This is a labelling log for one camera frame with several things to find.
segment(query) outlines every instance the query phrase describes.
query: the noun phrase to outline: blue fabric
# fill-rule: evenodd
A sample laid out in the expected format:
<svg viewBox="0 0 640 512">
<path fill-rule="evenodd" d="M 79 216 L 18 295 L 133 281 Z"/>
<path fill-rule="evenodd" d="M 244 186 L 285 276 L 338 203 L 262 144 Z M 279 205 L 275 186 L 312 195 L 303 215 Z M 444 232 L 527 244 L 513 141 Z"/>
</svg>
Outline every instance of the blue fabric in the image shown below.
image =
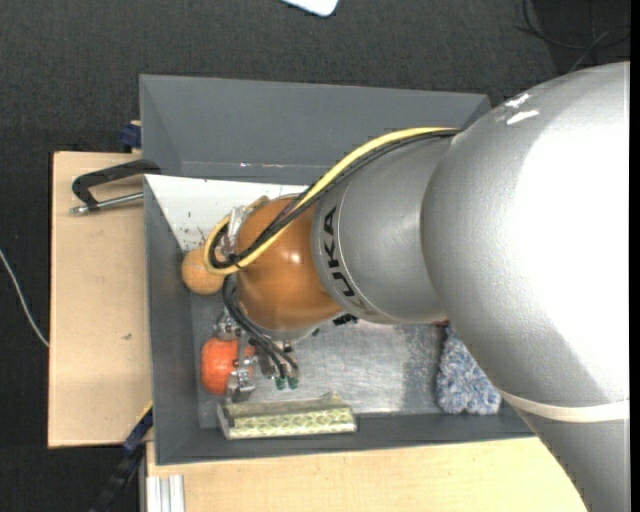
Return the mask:
<svg viewBox="0 0 640 512">
<path fill-rule="evenodd" d="M 496 414 L 502 398 L 475 359 L 447 327 L 436 376 L 438 405 L 450 414 Z"/>
<path fill-rule="evenodd" d="M 120 130 L 120 142 L 130 148 L 142 147 L 142 127 L 129 123 Z"/>
</svg>

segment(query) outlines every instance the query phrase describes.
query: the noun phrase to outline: wooden board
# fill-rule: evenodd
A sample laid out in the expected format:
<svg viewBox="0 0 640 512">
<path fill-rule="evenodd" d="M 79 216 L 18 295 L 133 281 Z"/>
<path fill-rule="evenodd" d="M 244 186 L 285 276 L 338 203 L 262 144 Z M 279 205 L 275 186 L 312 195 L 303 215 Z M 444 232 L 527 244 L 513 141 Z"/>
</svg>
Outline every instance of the wooden board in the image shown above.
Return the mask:
<svg viewBox="0 0 640 512">
<path fill-rule="evenodd" d="M 585 512 L 537 438 L 156 466 L 184 475 L 187 512 Z"/>
<path fill-rule="evenodd" d="M 49 446 L 121 443 L 151 400 L 142 201 L 69 213 L 87 172 L 134 154 L 53 159 Z M 141 177 L 95 188 L 106 199 L 141 191 Z"/>
</svg>

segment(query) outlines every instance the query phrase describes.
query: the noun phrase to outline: metal clamp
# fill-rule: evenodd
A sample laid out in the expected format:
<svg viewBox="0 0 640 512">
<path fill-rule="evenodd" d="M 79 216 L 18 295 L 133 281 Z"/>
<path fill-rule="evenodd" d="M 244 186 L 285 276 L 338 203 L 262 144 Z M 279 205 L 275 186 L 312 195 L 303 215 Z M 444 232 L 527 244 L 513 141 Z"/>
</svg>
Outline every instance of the metal clamp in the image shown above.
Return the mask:
<svg viewBox="0 0 640 512">
<path fill-rule="evenodd" d="M 224 308 L 213 324 L 213 335 L 220 340 L 235 340 L 238 338 L 238 329 L 240 325 L 229 314 L 227 308 Z"/>
<path fill-rule="evenodd" d="M 254 364 L 254 359 L 245 355 L 248 346 L 249 335 L 246 332 L 242 332 L 238 338 L 238 366 L 231 373 L 227 381 L 227 396 L 231 397 L 232 402 L 244 402 L 248 400 L 251 393 L 256 389 L 255 382 L 249 371 Z"/>
<path fill-rule="evenodd" d="M 98 201 L 91 192 L 90 187 L 96 187 L 104 183 L 129 178 L 137 174 L 160 174 L 160 167 L 150 160 L 136 160 L 126 164 L 116 165 L 100 171 L 83 174 L 75 179 L 71 190 L 84 203 L 82 206 L 71 208 L 70 212 L 74 215 L 83 215 L 89 212 L 101 210 L 110 206 L 116 206 L 136 199 L 142 199 L 143 193 L 129 194 L 106 201 Z"/>
</svg>

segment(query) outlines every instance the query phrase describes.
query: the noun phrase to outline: gray box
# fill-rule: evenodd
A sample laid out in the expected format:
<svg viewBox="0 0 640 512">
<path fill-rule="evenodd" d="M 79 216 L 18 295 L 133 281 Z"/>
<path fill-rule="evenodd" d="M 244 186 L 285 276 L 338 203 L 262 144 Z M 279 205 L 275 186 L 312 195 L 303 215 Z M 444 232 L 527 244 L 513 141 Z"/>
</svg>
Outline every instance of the gray box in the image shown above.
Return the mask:
<svg viewBox="0 0 640 512">
<path fill-rule="evenodd" d="M 382 133 L 415 126 L 464 128 L 489 109 L 484 96 L 470 94 L 157 76 L 142 77 L 141 97 L 144 155 L 163 174 L 281 184 L 310 183 Z M 356 434 L 226 441 L 210 421 L 212 399 L 198 384 L 199 348 L 211 323 L 203 312 L 219 307 L 219 299 L 193 297 L 183 286 L 183 251 L 148 182 L 144 191 L 159 464 L 532 435 L 506 405 L 495 416 L 441 413 L 432 382 L 441 334 L 413 326 L 400 329 L 405 334 L 422 329 L 425 354 L 419 371 L 397 364 L 407 389 L 401 407 L 363 408 Z M 407 341 L 407 347 L 415 352 L 415 344 Z M 321 357 L 317 346 L 314 350 L 306 354 Z M 353 368 L 364 367 L 367 357 L 361 354 L 359 363 L 355 358 Z"/>
</svg>

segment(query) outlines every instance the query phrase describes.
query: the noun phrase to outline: black carpet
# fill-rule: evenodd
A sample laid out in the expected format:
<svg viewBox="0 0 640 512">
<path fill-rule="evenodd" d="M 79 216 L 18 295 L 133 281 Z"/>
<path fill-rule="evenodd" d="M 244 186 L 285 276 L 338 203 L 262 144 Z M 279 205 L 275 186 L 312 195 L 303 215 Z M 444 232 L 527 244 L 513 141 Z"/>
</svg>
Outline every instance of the black carpet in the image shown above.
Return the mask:
<svg viewBox="0 0 640 512">
<path fill-rule="evenodd" d="M 574 66 L 629 58 L 629 40 L 616 41 L 630 0 L 592 6 L 531 5 L 561 46 L 523 30 L 520 0 L 341 0 L 328 19 L 277 0 L 2 1 L 0 248 L 45 329 L 49 155 L 121 151 L 140 73 L 479 92 L 497 104 Z M 589 48 L 606 31 L 609 47 Z M 113 447 L 47 451 L 47 385 L 47 351 L 0 268 L 2 511 L 86 510 L 118 462 Z M 132 489 L 114 510 L 136 500 Z"/>
</svg>

